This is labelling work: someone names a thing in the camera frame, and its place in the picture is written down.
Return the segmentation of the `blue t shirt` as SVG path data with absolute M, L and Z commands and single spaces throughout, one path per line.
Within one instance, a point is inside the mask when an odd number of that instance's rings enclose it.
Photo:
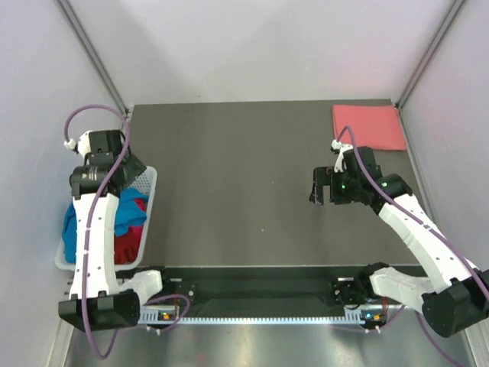
M 119 204 L 115 216 L 115 237 L 124 235 L 130 226 L 143 226 L 147 220 L 146 212 L 139 210 L 134 199 L 142 198 L 148 202 L 148 195 L 140 193 L 137 189 L 130 187 L 120 193 Z M 73 204 L 68 206 L 64 221 L 62 240 L 64 242 L 65 259 L 69 264 L 76 262 L 76 212 Z

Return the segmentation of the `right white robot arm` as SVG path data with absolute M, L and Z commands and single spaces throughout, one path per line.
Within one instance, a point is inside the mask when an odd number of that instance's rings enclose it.
M 398 174 L 384 175 L 371 148 L 334 140 L 335 164 L 313 171 L 309 201 L 362 203 L 386 223 L 421 265 L 424 276 L 404 274 L 377 262 L 353 278 L 352 303 L 386 297 L 422 314 L 439 336 L 449 337 L 488 318 L 488 273 L 459 255 L 423 212 L 411 187 Z

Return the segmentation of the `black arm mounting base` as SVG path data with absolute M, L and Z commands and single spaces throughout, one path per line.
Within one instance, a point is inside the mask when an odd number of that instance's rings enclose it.
M 354 278 L 358 266 L 164 267 L 164 294 L 190 300 L 191 317 L 320 315 L 374 303 Z

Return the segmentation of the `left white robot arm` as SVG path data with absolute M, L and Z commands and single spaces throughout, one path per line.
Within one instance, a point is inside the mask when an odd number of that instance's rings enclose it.
M 85 333 L 135 326 L 140 309 L 152 298 L 167 302 L 173 285 L 159 271 L 142 271 L 119 284 L 115 270 L 115 222 L 121 192 L 146 167 L 119 130 L 88 131 L 74 148 L 83 164 L 70 175 L 76 216 L 76 260 L 67 300 L 59 317 Z

